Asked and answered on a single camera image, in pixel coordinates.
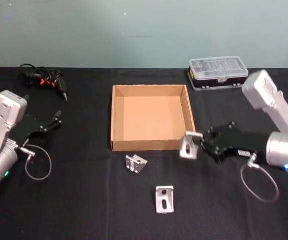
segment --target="open cardboard box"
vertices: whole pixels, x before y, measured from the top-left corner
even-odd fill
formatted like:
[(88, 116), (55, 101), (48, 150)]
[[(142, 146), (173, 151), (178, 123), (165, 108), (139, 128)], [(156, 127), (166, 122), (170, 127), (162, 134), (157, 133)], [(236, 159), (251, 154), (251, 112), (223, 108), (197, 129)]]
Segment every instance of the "open cardboard box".
[(115, 152), (178, 150), (195, 132), (185, 85), (115, 85), (111, 148)]

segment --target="black tablecloth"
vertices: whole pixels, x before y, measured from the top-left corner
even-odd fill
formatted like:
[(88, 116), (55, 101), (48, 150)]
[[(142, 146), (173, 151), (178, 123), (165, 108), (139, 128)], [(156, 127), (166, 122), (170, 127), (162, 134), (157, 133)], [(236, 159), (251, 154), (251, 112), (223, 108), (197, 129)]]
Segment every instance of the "black tablecloth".
[[(27, 113), (47, 121), (61, 110), (62, 127), (40, 141), (52, 157), (44, 182), (30, 180), (20, 156), (0, 184), (0, 239), (288, 239), (288, 174), (266, 168), (280, 198), (261, 203), (239, 176), (245, 160), (216, 164), (200, 152), (186, 162), (176, 151), (137, 152), (148, 160), (140, 174), (125, 168), (125, 154), (109, 146), (112, 85), (187, 84), (195, 126), (236, 121), (245, 131), (271, 133), (277, 128), (255, 111), (241, 89), (194, 92), (182, 69), (62, 69), (68, 86), (64, 103), (52, 90), (26, 90), (15, 68), (0, 68), (0, 91), (29, 94)], [(288, 102), (288, 69), (269, 69)], [(274, 187), (262, 174), (245, 179), (263, 197)], [(156, 214), (156, 186), (174, 186), (174, 214)]]

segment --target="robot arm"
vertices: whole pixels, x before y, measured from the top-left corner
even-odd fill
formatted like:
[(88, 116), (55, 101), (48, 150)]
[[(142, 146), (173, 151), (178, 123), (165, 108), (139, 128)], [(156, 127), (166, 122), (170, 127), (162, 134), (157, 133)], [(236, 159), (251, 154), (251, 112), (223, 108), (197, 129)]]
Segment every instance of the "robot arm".
[(282, 92), (277, 90), (266, 71), (250, 75), (242, 90), (252, 106), (268, 113), (281, 132), (244, 132), (239, 130), (234, 122), (227, 126), (211, 127), (204, 134), (186, 132), (180, 156), (196, 159), (194, 152), (197, 152), (198, 145), (201, 145), (218, 163), (231, 156), (248, 159), (256, 156), (258, 164), (288, 170), (288, 104)]
[(19, 147), (8, 139), (11, 129), (22, 119), (27, 102), (9, 91), (0, 92), (0, 181), (17, 160)]
[(266, 112), (282, 134), (288, 134), (288, 104), (265, 70), (251, 74), (242, 91), (254, 109)]
[(27, 101), (9, 91), (0, 92), (0, 181), (17, 161), (17, 151), (28, 155), (27, 161), (35, 155), (24, 148), (29, 137), (45, 135), (60, 126), (60, 111), (49, 124), (42, 124), (35, 118), (25, 115)]

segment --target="metal bracket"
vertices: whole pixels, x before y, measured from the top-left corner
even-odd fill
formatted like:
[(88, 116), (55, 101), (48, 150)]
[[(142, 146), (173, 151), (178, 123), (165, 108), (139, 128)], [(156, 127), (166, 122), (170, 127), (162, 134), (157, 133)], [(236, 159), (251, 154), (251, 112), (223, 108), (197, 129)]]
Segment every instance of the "metal bracket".
[(203, 134), (199, 132), (187, 131), (181, 140), (179, 156), (183, 159), (197, 159), (199, 146), (193, 141), (193, 137), (203, 139)]
[(156, 212), (158, 214), (171, 214), (174, 212), (173, 186), (156, 187)]
[(133, 155), (132, 157), (126, 155), (126, 168), (135, 173), (140, 173), (140, 171), (146, 166), (147, 161)]

